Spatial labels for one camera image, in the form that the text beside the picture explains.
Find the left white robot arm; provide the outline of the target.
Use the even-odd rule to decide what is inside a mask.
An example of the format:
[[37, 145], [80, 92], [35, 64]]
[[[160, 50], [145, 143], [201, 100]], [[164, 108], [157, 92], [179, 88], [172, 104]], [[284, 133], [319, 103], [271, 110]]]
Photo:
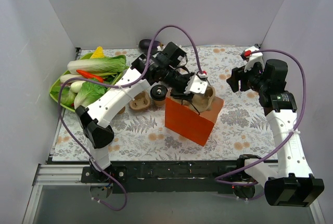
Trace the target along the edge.
[[75, 110], [83, 133], [90, 141], [89, 159], [97, 181], [106, 182], [111, 175], [108, 145], [114, 139], [110, 126], [112, 119], [154, 83], [162, 82], [178, 92], [184, 92], [192, 73], [181, 74], [177, 67], [186, 57], [186, 52], [173, 42], [154, 56], [141, 54], [116, 83], [117, 88], [108, 90], [94, 103]]

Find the orange paper bag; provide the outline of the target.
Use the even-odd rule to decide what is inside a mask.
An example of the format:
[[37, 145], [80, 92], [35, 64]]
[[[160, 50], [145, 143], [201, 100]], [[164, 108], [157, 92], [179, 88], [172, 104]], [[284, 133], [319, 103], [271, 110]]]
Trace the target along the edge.
[[198, 145], [205, 146], [223, 106], [224, 100], [215, 97], [212, 109], [198, 114], [167, 96], [164, 110], [165, 127]]

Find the brown paper coffee cup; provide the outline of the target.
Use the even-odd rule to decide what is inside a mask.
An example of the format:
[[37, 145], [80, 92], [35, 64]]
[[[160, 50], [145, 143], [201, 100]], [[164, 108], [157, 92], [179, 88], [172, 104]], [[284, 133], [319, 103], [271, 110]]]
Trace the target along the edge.
[[165, 105], [165, 99], [162, 99], [162, 100], [156, 100], [156, 99], [154, 99], [154, 100], [153, 100], [153, 103], [154, 103], [154, 105], [157, 106], [157, 107], [162, 107], [162, 106]]

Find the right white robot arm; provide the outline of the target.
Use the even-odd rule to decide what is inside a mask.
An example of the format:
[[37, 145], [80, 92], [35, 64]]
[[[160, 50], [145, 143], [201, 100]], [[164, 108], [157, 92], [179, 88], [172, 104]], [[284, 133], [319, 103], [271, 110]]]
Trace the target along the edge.
[[303, 152], [296, 122], [296, 101], [286, 91], [288, 65], [269, 59], [264, 65], [256, 61], [251, 68], [234, 68], [227, 79], [233, 92], [252, 89], [259, 94], [260, 105], [271, 127], [277, 151], [278, 170], [259, 161], [258, 156], [240, 157], [236, 177], [247, 181], [251, 177], [264, 188], [271, 206], [308, 207], [324, 190], [322, 179], [315, 178]]

